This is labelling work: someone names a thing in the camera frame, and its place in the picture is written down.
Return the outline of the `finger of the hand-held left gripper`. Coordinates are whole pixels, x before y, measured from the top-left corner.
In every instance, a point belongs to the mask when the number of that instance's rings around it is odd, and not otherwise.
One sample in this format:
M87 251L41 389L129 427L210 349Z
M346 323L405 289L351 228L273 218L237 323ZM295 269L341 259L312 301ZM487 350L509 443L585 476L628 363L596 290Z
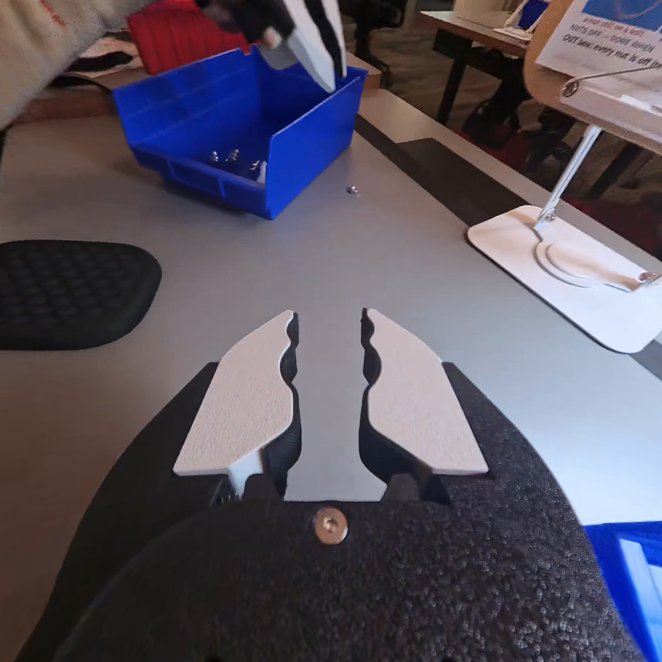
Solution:
M309 73L317 83L336 83L347 75L342 19L337 1L309 1L314 25L309 45Z
M295 28L290 37L282 41L275 50L270 50L262 45L258 45L262 56L266 62L275 70L285 70L300 64L304 70L309 73L309 45L312 29L314 25L309 15L309 1L283 1L289 10ZM325 92L334 93L336 83L317 83Z

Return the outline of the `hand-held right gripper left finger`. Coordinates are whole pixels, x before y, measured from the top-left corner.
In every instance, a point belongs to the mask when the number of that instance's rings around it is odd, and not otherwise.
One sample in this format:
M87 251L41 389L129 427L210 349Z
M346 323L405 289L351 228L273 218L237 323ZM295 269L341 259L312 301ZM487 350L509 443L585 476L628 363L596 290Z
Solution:
M176 476L226 475L242 495L249 477L264 474L285 494L302 446L298 343L299 318L286 310L221 358L173 465Z

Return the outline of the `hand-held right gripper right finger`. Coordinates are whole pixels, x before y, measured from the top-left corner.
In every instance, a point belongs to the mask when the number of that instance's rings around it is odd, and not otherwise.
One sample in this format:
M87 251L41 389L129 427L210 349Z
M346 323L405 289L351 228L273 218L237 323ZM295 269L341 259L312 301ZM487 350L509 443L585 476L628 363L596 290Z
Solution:
M441 358L376 309L361 315L360 458L387 484L408 474L484 476L489 467Z

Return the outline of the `blue plastic bin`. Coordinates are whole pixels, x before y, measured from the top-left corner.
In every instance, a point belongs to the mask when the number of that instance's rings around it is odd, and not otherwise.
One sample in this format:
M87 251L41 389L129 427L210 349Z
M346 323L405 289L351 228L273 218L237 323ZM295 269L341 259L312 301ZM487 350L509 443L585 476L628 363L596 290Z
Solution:
M661 660L661 522L587 525L602 576L647 661Z
M368 71L349 66L334 93L256 47L225 52L115 89L140 166L225 206L275 219L351 144ZM236 165L227 155L240 150ZM208 162L212 151L218 166ZM259 178L250 177L254 161Z

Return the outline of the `person's left forearm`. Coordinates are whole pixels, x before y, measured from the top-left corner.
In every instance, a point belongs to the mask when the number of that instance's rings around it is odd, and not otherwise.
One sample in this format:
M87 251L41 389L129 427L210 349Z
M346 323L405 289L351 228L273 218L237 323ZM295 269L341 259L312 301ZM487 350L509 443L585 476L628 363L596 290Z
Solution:
M2 1L1 129L108 32L151 1Z

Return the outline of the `red plastic bin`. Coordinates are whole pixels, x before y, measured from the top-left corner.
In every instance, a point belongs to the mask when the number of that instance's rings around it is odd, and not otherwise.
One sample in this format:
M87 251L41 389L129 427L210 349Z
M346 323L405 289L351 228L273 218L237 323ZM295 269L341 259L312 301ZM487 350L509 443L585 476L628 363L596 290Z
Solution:
M236 49L250 53L243 34L221 29L194 1L155 2L130 15L127 26L152 76Z

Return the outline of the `wooden office desk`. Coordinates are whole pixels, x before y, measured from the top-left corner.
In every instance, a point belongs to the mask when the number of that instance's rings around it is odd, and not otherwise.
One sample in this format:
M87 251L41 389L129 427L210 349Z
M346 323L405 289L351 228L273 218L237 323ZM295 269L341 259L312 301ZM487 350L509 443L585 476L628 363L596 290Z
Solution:
M503 80L523 82L525 42L481 24L461 19L452 11L421 11L436 29L433 50L452 61L435 120L447 126L467 68Z

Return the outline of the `white document stand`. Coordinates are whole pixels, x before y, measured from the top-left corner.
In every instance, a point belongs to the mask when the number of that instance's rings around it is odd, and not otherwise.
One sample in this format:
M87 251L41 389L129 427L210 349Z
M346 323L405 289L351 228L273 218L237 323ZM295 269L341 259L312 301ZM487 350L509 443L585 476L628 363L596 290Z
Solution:
M524 64L528 92L586 130L542 208L525 205L479 223L468 241L600 345L637 353L661 333L661 274L563 220L557 206L602 132L661 154L661 68L572 78L535 63L542 39L534 33Z

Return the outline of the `black wrist rest pad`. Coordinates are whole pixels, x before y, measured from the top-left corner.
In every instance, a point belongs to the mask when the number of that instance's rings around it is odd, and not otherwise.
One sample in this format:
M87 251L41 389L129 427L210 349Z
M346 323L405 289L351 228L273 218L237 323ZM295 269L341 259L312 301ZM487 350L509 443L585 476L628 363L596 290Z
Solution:
M1 350L77 351L113 343L144 319L161 284L134 245L70 240L1 244Z

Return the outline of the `printed instruction sheet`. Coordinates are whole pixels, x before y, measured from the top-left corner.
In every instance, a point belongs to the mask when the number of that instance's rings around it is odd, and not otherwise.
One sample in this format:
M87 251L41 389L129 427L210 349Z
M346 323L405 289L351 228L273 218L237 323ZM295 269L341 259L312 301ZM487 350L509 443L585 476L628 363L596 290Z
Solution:
M660 1L553 1L535 63L572 78L661 67Z

